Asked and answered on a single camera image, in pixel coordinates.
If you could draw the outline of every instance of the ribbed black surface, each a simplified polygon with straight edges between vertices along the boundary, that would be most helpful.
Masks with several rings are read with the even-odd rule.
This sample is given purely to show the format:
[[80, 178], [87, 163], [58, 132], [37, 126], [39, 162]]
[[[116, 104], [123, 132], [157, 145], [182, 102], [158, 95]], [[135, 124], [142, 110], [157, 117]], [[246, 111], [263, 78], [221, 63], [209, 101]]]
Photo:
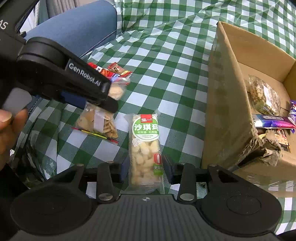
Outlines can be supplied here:
[[58, 236], [34, 236], [18, 232], [12, 241], [185, 241], [278, 240], [275, 235], [241, 238], [209, 226], [192, 205], [181, 205], [171, 195], [122, 195], [113, 204], [100, 205], [78, 229]]

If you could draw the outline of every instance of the cardboard box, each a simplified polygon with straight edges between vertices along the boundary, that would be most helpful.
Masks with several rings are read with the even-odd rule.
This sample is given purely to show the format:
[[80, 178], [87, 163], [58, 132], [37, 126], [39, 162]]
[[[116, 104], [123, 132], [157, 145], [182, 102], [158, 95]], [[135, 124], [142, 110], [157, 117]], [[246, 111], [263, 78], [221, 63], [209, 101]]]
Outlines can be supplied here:
[[282, 151], [276, 166], [270, 164], [276, 156], [263, 157], [270, 143], [263, 143], [254, 127], [252, 114], [258, 112], [249, 101], [249, 74], [276, 90], [287, 116], [290, 98], [296, 99], [295, 59], [255, 34], [218, 22], [209, 58], [202, 167], [240, 167], [234, 173], [261, 185], [296, 180], [296, 134], [286, 132], [292, 152]]

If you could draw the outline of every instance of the green and white checkered cloth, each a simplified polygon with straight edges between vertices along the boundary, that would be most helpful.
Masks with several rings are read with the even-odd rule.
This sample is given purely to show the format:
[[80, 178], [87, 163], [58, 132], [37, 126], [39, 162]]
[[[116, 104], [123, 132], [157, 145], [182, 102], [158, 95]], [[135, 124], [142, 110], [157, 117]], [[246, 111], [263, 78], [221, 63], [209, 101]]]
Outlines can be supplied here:
[[[156, 109], [161, 112], [162, 153], [176, 163], [200, 166], [207, 63], [219, 20], [262, 36], [295, 57], [296, 12], [288, 1], [118, 0], [115, 4], [117, 38], [95, 49], [88, 62], [101, 67], [118, 62], [133, 71], [114, 115], [119, 144], [73, 131], [71, 127], [82, 110], [42, 100], [17, 147], [26, 148], [29, 162], [46, 179], [77, 163], [96, 167], [102, 161], [124, 158], [128, 154], [128, 123], [124, 116], [153, 113]], [[164, 179], [166, 193], [176, 195], [179, 186]], [[117, 186], [118, 192], [126, 185]], [[199, 197], [206, 194], [202, 186], [197, 189]], [[89, 185], [88, 193], [93, 192]], [[296, 199], [279, 200], [283, 216], [277, 234], [296, 228]]]

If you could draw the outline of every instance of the black sleeve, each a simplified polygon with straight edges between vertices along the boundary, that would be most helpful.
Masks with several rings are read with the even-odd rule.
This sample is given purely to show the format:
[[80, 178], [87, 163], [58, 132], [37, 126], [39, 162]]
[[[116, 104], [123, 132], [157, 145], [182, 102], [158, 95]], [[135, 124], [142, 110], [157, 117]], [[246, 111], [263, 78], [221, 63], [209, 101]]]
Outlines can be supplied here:
[[11, 168], [5, 165], [0, 171], [0, 240], [8, 240], [18, 231], [10, 216], [10, 205], [15, 197], [27, 189]]

